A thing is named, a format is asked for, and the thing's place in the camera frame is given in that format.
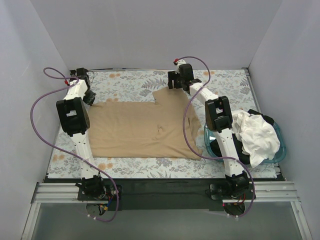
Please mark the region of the beige t shirt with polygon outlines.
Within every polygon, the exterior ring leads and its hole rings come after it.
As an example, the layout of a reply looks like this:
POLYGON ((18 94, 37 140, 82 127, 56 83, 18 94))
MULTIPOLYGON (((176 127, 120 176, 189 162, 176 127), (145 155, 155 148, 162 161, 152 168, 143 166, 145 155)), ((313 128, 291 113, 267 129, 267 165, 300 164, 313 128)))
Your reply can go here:
POLYGON ((201 123, 186 93, 165 87, 152 95, 154 101, 106 101, 89 108, 95 158, 200 159, 201 123))

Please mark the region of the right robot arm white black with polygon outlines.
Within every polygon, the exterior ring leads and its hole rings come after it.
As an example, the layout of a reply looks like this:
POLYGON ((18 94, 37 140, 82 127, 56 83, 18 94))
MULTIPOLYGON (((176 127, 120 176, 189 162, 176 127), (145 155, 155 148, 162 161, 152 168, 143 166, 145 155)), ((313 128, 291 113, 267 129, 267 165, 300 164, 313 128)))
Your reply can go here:
POLYGON ((217 140, 224 163, 226 187, 219 191, 222 195, 237 199, 249 189, 250 180, 239 161, 233 140, 233 118, 229 99, 207 89, 201 80, 194 77, 192 66, 183 59, 176 59, 174 65, 176 70, 168 72, 168 88, 183 89, 204 105, 206 126, 217 140))

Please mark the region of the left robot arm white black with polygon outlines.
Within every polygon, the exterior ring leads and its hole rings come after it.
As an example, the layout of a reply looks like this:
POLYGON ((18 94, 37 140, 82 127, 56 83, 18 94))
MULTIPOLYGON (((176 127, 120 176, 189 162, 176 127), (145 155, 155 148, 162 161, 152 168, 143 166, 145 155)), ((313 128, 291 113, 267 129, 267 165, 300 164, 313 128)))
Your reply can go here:
MULTIPOLYGON (((93 162, 93 154, 89 143, 88 129, 90 119, 85 105, 91 106, 96 93, 91 90, 89 70, 78 68, 70 71, 69 85, 66 96, 56 102, 56 108, 62 130, 70 137, 78 156, 89 163, 93 162)), ((98 170, 81 161, 81 182, 76 186, 80 192, 95 200, 102 200, 107 193, 103 179, 98 170)))

